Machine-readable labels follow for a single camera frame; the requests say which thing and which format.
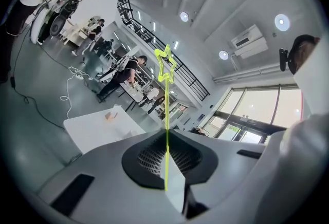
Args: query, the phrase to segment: desk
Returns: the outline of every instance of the desk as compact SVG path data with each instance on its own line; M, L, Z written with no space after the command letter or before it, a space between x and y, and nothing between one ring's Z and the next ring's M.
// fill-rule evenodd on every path
M75 117L64 121L64 127L73 142L85 154L99 146L120 141L130 131L143 134L145 131L121 108L113 121L107 121L105 115L111 109Z
M120 94L119 97L121 97L124 93L127 93L127 94L133 99L133 101L132 101L131 104L125 109L125 111L128 111L128 109L130 108L130 106L133 105L133 103L135 103L134 106L133 106L133 108L132 108L132 109L134 109L134 107L136 106L136 104L139 103L141 100L143 100L144 95L143 95L141 92L139 92L136 88L132 88L130 85L127 85L127 84L125 84L125 83L120 83L120 86L122 87L122 89L124 90L124 92L123 92L122 94ZM109 94L107 94L107 95L106 95L106 96L100 101L100 103L103 102L103 101L105 101L105 99L106 99L107 97L109 97L114 91L115 91L115 89L112 90Z

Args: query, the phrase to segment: recessed light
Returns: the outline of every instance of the recessed light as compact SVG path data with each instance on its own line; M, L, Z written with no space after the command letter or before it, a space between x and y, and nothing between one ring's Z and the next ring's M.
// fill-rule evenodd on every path
M220 51L220 58L224 61L227 60L228 59L228 53L224 50Z
M187 22L187 21L189 21L189 15L186 12L182 12L180 14L180 19L184 22Z
M290 21L288 17L284 14L279 14L274 19L276 27L281 31L286 31L290 28Z
M117 39L119 40L119 38L118 38L117 34L116 34L115 32L113 32L113 33L114 33L115 37L117 37Z

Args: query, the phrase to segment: gray floor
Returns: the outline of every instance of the gray floor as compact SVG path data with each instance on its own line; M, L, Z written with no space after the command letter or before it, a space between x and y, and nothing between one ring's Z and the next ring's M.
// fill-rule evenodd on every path
M12 53L12 67L16 59L25 32L17 38ZM43 44L54 59L69 67L73 66L89 73L92 77L99 68L99 59L94 53L82 59L70 54L71 47L63 45L57 38ZM54 62L38 45L24 40L15 71L16 90L36 99L40 112L52 122L63 125L68 111L68 102L60 100L66 95L66 81L72 74L69 70ZM90 89L99 90L95 81L88 81ZM72 101L70 118L111 108L114 104L128 107L132 99L120 92L113 93L106 102L99 104L95 94L83 81L69 81L69 93ZM0 85L0 121L3 154L9 167L21 184L37 191L53 174L68 165L79 154L78 148L69 135L40 117L34 103L24 102L15 93L10 83ZM145 111L136 106L127 112L146 132L159 129L159 126Z

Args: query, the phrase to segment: black metal railing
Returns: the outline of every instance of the black metal railing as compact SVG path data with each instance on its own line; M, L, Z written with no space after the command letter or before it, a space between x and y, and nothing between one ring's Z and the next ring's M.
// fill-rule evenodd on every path
M123 23L132 29L143 41L152 49L165 50L166 45L153 32L148 30L140 22L134 19L129 0L118 0L117 8L121 15ZM190 89L203 101L209 94L199 79L190 71L190 69L172 52L173 58L177 62L175 73L190 87Z

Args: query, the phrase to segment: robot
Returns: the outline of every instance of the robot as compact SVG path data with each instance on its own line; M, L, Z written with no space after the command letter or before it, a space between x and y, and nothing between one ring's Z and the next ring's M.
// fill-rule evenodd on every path
M48 15L59 11L59 16L54 21L54 25L51 28L50 34L56 36L62 30L65 21L76 11L78 7L79 0L45 0L39 6L36 13L35 19L33 20L31 26L30 39L36 44L38 37L40 36L41 28L45 21L48 19Z
M171 130L169 173L181 181L165 191L165 132L146 133L91 150L26 198L51 223L284 222L327 167L328 44L326 34L294 76L313 115L267 146Z

